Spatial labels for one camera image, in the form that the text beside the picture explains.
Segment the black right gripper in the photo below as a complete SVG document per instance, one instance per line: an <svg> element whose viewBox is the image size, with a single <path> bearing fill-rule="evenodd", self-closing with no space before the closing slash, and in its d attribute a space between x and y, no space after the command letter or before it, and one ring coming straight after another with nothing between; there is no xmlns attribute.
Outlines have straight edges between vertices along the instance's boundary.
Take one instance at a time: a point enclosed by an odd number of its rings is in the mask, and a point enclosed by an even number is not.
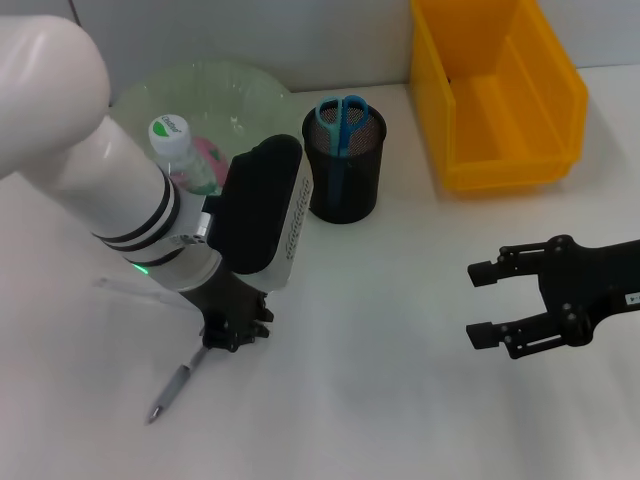
<svg viewBox="0 0 640 480"><path fill-rule="evenodd" d="M548 243L502 246L494 263L471 264L467 273L474 287L518 276L537 278L548 313L465 327L476 350L503 344L512 359L565 344L584 346L601 321L639 309L637 240L589 248L559 235Z"/></svg>

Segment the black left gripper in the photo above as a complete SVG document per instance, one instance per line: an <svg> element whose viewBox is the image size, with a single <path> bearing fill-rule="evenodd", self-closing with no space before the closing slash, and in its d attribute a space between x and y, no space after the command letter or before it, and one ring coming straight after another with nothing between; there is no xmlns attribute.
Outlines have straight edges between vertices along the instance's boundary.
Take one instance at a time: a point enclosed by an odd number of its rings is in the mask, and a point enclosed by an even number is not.
<svg viewBox="0 0 640 480"><path fill-rule="evenodd" d="M203 315L201 342L207 350L236 352L242 343L270 336L263 324L273 321L267 294L233 273L217 272L203 284L184 290L182 296Z"/></svg>

